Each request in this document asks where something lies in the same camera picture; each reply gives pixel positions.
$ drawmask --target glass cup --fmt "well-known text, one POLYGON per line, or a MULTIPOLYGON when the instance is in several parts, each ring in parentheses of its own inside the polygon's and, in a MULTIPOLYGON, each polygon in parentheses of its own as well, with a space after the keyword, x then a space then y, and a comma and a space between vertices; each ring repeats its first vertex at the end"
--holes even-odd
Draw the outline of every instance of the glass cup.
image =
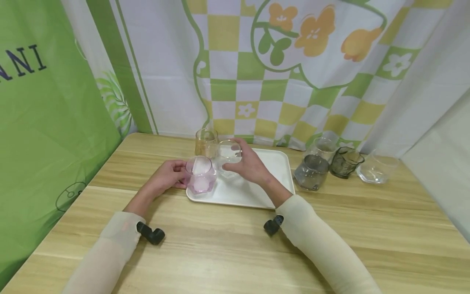
POLYGON ((356 149, 341 147, 336 151, 329 167, 329 172, 338 178, 347 179, 359 164, 364 162, 364 157, 356 149))
POLYGON ((193 194, 201 194, 212 191, 215 180, 214 167, 210 158, 194 156, 186 163, 185 184, 193 194))
POLYGON ((375 149, 357 169, 356 173, 363 182, 383 184, 397 168, 400 160, 391 152, 375 149))
POLYGON ((194 154, 214 159, 217 155, 218 143, 219 134, 216 130, 209 127, 202 128, 196 132, 196 148, 194 154))
POLYGON ((328 175, 328 160, 320 155, 309 154, 294 171, 294 177, 300 187, 318 191, 328 175))
POLYGON ((225 163, 237 163, 242 160, 242 148, 233 140, 221 141, 218 145, 216 157, 217 174, 225 178, 230 178, 237 173, 226 171, 222 168, 225 163))
POLYGON ((320 137, 313 141, 310 147, 305 151, 304 157, 307 155, 318 155, 328 162, 331 162, 335 151, 336 145, 332 140, 320 137))

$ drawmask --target green curtain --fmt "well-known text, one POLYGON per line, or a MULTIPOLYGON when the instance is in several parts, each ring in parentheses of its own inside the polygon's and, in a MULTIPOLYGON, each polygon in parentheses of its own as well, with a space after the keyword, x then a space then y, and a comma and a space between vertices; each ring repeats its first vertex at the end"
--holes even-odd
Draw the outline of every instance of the green curtain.
POLYGON ((60 0, 0 0, 0 290, 120 142, 60 0))

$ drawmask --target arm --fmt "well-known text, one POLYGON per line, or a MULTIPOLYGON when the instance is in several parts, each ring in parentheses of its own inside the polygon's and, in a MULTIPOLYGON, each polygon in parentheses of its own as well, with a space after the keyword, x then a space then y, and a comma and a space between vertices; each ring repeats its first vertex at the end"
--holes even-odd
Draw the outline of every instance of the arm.
POLYGON ((348 244, 299 195, 292 195, 266 169, 257 154, 242 139, 242 161, 225 164, 226 170, 239 173, 260 185, 276 212, 284 217, 282 231, 318 268, 337 294, 381 294, 374 279, 348 244))
POLYGON ((63 294, 110 294, 114 289, 124 265, 129 261, 140 233, 138 222, 145 222, 150 204, 170 187, 185 188, 186 163, 181 160, 164 162, 151 176, 122 212, 116 212, 101 232, 98 241, 85 255, 71 276, 63 294))

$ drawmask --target arm sleeve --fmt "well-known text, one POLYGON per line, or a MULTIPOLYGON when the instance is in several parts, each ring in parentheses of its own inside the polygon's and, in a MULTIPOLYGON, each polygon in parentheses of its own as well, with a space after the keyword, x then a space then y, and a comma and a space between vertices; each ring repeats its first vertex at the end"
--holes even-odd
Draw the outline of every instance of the arm sleeve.
POLYGON ((276 209, 281 228, 294 246, 318 268, 337 294, 381 294, 359 257, 299 195, 276 209))
POLYGON ((141 236, 136 229, 138 222, 145 220, 132 213, 116 212, 62 293, 110 294, 141 236))

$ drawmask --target person's right hand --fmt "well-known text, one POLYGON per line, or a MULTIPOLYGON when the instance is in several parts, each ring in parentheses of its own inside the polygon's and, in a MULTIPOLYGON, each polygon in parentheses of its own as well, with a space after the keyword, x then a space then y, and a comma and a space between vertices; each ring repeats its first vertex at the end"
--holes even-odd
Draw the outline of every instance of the person's right hand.
POLYGON ((231 140, 240 144, 240 147, 242 148, 242 160, 238 163, 224 164, 222 166, 224 170, 236 172, 245 180, 260 186, 272 177, 271 173, 268 171, 261 159, 259 159, 256 152, 253 151, 244 139, 232 138, 231 140))

